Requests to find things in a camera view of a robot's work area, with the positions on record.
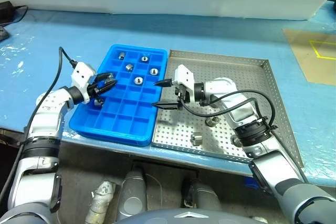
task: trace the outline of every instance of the power adapter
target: power adapter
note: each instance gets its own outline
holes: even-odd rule
[[[15,9],[10,1],[0,3],[0,24],[12,22]]]

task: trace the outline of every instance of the blue table surface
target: blue table surface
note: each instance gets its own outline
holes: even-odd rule
[[[180,15],[109,15],[30,10],[0,42],[0,127],[22,131],[36,98],[55,77],[58,47],[98,68],[113,44],[209,52],[268,59],[304,162],[315,184],[336,185],[336,88],[307,82],[283,28],[336,33],[332,2],[310,20],[263,20]],[[72,69],[64,61],[57,88],[70,86]],[[250,175],[246,164],[157,147],[135,147],[78,135],[68,126],[64,141]]]

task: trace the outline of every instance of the metal perforated tray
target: metal perforated tray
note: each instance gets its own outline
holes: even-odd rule
[[[268,94],[276,108],[275,124],[282,141],[292,155],[303,166],[299,149],[282,102],[274,75],[268,60],[212,55],[186,51],[171,50],[167,63],[165,78],[171,78],[174,69],[184,64],[194,73],[195,82],[210,81],[218,77],[229,77],[235,81],[238,89],[256,89]],[[270,117],[268,102],[258,94],[245,94],[256,97],[262,115]],[[164,88],[161,100],[176,101],[174,87]],[[202,113],[213,113],[216,109],[191,105],[193,110]],[[152,145],[188,153],[214,156],[246,163],[250,159],[241,148],[230,142],[234,134],[223,116],[215,127],[205,125],[205,119],[194,116],[187,111],[159,110],[152,139]],[[191,134],[201,132],[203,144],[193,146]]]

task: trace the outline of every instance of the cardboard sheet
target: cardboard sheet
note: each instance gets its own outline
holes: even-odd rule
[[[283,29],[306,80],[336,85],[336,35]]]

